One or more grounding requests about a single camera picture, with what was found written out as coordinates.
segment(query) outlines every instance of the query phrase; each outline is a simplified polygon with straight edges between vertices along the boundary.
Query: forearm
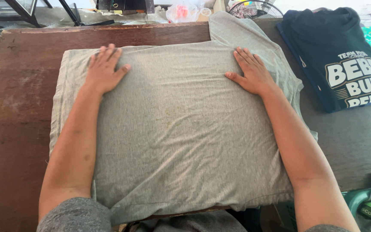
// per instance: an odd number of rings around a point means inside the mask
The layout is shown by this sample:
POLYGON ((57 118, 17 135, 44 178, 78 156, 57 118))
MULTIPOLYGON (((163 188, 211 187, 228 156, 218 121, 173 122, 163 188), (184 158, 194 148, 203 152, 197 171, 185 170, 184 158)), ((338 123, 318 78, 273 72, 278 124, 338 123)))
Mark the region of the forearm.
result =
POLYGON ((66 199, 91 197, 101 96, 89 87, 81 87, 45 172, 40 215, 66 199))
POLYGON ((294 187, 298 181, 336 180, 322 150, 306 125, 276 86, 275 91, 262 96, 269 115, 281 159, 294 187))

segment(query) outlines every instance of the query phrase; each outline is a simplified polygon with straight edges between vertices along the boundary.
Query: person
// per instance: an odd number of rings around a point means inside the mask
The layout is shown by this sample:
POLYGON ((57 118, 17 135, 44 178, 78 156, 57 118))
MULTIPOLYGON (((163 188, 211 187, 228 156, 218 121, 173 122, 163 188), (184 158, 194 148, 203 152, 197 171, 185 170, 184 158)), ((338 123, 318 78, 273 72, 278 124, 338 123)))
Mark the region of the person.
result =
MULTIPOLYGON (((131 69, 114 67, 122 50, 110 44, 92 55, 87 78, 51 154, 39 201, 37 231, 111 231, 110 211, 91 199, 96 156, 97 116, 102 95, 131 69)), ((225 76, 259 95, 270 117, 281 159, 294 190, 298 231, 350 231, 359 228, 344 201, 322 150, 274 83, 258 55, 237 47, 234 57, 244 76, 225 76)), ((226 211, 213 211, 142 223, 137 231, 245 231, 226 211)))

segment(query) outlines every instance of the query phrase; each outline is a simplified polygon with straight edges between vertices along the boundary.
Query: finger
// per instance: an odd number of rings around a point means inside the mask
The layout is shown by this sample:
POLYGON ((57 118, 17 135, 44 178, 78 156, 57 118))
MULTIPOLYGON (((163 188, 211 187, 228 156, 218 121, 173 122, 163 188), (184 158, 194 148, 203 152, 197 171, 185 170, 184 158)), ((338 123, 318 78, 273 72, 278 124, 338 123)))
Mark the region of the finger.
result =
POLYGON ((92 54, 90 57, 90 67, 94 66, 95 60, 96 60, 95 54, 92 54))
POLYGON ((101 62, 103 60, 105 51, 106 51, 106 47, 105 46, 101 46, 100 47, 100 52, 97 55, 96 61, 101 62))
POLYGON ((118 82, 121 81, 121 79, 127 74, 127 72, 130 71, 130 69, 131 69, 131 65, 130 64, 125 64, 124 66, 122 66, 121 68, 119 68, 114 73, 114 76, 117 77, 118 82))
POLYGON ((228 79, 238 83, 239 85, 241 85, 245 81, 244 77, 242 77, 242 76, 240 76, 240 75, 238 75, 237 73, 234 73, 234 72, 226 72, 225 76, 228 79))
POLYGON ((110 43, 108 45, 108 48, 107 48, 106 53, 105 53, 106 60, 109 60, 111 58, 111 56, 114 54, 114 52, 115 52, 114 48, 115 47, 116 46, 113 43, 110 43))
POLYGON ((253 61, 253 63, 255 64, 257 63, 257 61, 255 60, 255 57, 253 56, 253 54, 250 53, 248 48, 244 48, 243 51, 250 58, 250 60, 253 61))
POLYGON ((244 60, 246 60, 248 64, 254 64, 254 62, 247 56, 247 54, 241 49, 241 47, 237 47, 237 52, 238 54, 240 54, 241 57, 243 57, 244 60))
POLYGON ((108 60, 111 64, 116 64, 121 56, 122 49, 117 48, 116 52, 111 55, 110 59, 108 60))
POLYGON ((240 66, 240 68, 243 68, 243 66, 246 66, 246 65, 249 64, 249 63, 247 63, 246 60, 244 60, 244 58, 237 51, 234 51, 233 55, 234 55, 234 58, 236 59, 238 65, 240 66))
POLYGON ((257 60, 257 62, 258 62, 259 64, 261 64, 262 66, 264 66, 264 63, 263 63, 263 61, 261 60, 260 56, 258 56, 257 54, 254 54, 254 57, 255 57, 255 60, 257 60))

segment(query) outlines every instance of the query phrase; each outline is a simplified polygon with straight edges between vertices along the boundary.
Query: wooden board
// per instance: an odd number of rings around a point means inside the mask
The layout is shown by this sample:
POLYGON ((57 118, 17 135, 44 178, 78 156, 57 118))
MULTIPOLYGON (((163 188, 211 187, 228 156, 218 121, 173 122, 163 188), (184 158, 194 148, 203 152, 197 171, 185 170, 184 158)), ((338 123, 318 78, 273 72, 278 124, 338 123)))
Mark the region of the wooden board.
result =
MULTIPOLYGON (((303 117, 312 130, 320 133, 319 144, 342 190, 370 187, 371 153, 365 152, 371 151, 371 120, 368 122, 371 106, 349 113, 324 113, 317 95, 274 27, 278 20, 256 22, 282 47, 296 76, 303 80, 303 117), (345 131, 350 127, 366 130, 368 138, 359 140, 345 131)), ((123 47, 208 40, 207 22, 4 31, 0 38, 0 231, 35 231, 38 224, 38 198, 49 152, 52 97, 65 50, 99 48, 109 43, 123 47)))

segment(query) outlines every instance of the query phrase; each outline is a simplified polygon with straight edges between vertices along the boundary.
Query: plastic bag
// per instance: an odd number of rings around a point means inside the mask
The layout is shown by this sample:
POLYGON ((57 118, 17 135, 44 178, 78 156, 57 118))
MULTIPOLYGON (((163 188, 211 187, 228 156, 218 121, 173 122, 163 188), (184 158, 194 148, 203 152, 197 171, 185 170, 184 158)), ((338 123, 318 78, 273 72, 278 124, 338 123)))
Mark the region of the plastic bag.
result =
POLYGON ((168 8, 166 17, 170 23, 186 23, 197 21, 200 14, 204 16, 211 14, 209 8, 204 8, 204 2, 199 1, 198 6, 196 6, 189 0, 181 0, 168 8))

